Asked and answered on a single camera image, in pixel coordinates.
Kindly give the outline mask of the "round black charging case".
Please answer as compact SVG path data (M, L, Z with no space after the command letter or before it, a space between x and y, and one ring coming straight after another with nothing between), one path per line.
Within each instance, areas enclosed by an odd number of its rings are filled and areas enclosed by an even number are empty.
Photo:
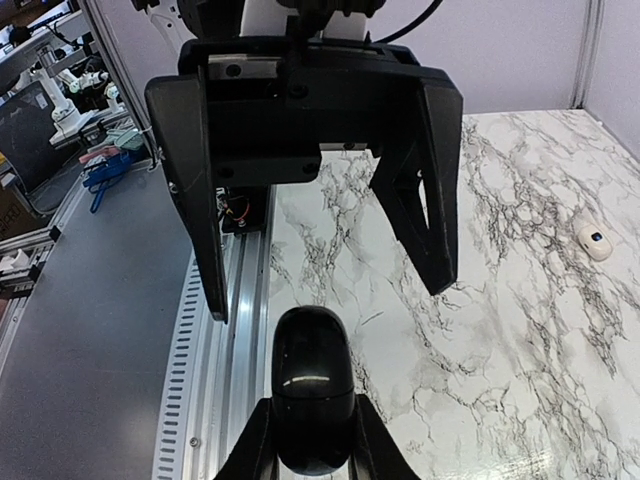
M278 455L291 471L329 475L350 456L355 387L340 318L318 306L296 307L278 321L271 366Z

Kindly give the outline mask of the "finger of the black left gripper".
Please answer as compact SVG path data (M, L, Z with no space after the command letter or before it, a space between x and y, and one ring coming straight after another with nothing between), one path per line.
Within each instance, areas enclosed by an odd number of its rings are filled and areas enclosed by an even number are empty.
M381 156L370 181L432 296L458 277L462 114L463 98L452 82L421 81L383 128Z
M145 100L164 156L169 190L192 242L208 309L215 320L226 323L229 307L204 85L198 75L156 77L145 87Z

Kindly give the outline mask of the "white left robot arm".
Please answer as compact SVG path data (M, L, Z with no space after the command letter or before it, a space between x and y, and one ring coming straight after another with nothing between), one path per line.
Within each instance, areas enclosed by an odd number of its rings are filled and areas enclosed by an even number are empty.
M209 310L228 317L216 192L263 203L314 180L324 149L365 148L371 188L431 294L458 275L463 98L397 34L370 38L379 1L138 1L179 52L145 88L154 138Z

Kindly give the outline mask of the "white oval charging case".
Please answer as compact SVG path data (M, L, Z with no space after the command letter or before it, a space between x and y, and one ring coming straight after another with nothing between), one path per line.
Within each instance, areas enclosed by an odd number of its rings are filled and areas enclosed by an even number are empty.
M593 224L583 226L577 234L577 239L585 253L596 262L607 260L613 252L611 241Z

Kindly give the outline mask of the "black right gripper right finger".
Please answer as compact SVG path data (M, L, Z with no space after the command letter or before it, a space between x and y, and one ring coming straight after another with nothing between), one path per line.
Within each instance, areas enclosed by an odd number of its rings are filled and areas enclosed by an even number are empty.
M355 398L352 478L369 480L419 480L397 447L371 400Z

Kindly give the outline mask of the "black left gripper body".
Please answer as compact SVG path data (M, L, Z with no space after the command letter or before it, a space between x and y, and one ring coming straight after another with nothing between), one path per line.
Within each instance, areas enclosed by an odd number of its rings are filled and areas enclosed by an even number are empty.
M407 48L283 37L187 42L179 71L204 84L216 185L301 183L325 145L362 145L385 185L450 179L450 79Z

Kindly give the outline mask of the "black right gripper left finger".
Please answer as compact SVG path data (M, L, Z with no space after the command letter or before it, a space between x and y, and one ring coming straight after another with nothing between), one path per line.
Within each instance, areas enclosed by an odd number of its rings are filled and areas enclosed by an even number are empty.
M277 448L271 400L261 399L214 480L278 478Z

